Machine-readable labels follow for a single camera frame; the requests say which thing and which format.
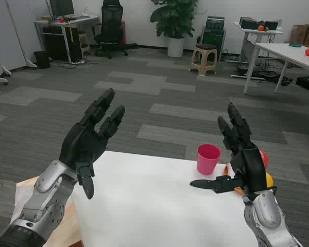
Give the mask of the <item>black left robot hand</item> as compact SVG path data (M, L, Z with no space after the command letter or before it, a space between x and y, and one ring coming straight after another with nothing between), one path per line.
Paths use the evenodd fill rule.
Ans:
M76 172L78 183L89 200L95 191L93 163L106 150L109 139L117 132L125 114L125 107L120 105L104 120L99 130L95 130L95 126L105 117L114 96L114 89L109 88L93 101L83 118L69 130L61 147L59 161Z

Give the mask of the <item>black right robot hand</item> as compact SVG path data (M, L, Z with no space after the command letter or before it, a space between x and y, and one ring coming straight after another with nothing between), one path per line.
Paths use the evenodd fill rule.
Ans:
M224 136L223 143L226 149L231 150L230 165L235 173L231 178L222 175L215 180L194 180L192 187L209 189L215 193L233 191L240 187L245 195L251 194L254 200L255 193L267 189L266 171L258 147L251 141L251 130L234 103L229 103L228 115L232 126L218 117L218 126Z

